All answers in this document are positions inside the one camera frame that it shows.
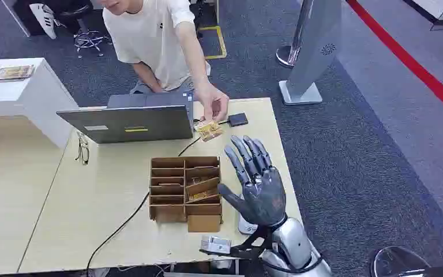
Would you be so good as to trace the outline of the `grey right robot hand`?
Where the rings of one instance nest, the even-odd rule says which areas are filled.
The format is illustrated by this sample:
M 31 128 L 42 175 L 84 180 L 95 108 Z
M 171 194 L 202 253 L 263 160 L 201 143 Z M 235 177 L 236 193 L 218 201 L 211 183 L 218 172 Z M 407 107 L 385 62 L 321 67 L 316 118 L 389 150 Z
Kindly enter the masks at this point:
M 223 183 L 217 186 L 219 193 L 251 224 L 267 227 L 282 224 L 287 217 L 286 191 L 268 151 L 260 140 L 249 136 L 232 136 L 231 142 L 236 151 L 229 145 L 224 151 L 236 172 L 243 197 Z

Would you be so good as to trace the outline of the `person's left hand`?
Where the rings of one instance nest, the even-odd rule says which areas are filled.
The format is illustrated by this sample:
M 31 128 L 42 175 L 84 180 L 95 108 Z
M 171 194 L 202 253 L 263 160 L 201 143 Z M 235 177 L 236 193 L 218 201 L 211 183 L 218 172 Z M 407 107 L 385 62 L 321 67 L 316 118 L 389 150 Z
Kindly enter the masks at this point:
M 194 94 L 204 109 L 203 119 L 222 121 L 228 113 L 229 97 L 209 81 L 194 85 Z

